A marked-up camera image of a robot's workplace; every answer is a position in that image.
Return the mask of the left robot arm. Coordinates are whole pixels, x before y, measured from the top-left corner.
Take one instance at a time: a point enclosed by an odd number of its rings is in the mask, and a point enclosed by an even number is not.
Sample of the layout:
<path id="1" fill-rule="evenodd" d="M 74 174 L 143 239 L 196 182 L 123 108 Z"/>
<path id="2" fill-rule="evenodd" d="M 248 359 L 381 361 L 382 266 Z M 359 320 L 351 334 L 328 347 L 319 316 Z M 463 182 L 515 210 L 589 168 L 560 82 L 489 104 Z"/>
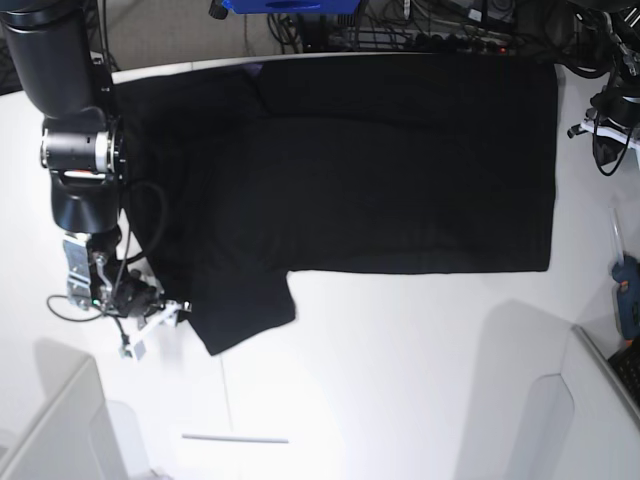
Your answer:
<path id="1" fill-rule="evenodd" d="M 609 72 L 602 91 L 590 100 L 582 127 L 592 133 L 595 149 L 615 140 L 639 149 L 639 3 L 575 1 L 584 26 L 595 30 Z"/>

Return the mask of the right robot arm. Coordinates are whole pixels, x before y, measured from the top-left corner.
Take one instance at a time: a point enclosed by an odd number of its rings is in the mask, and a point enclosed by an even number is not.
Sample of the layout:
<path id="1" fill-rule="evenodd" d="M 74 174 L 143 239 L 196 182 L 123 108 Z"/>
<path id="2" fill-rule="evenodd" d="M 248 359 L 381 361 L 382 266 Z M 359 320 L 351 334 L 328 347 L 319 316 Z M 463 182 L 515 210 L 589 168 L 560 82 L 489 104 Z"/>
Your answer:
<path id="1" fill-rule="evenodd" d="M 547 270 L 563 66 L 606 77 L 621 125 L 632 1 L 543 1 L 513 54 L 446 41 L 112 81 L 82 1 L 5 1 L 42 113 L 69 299 L 113 317 L 179 304 L 211 355 L 292 322 L 299 271 Z"/>

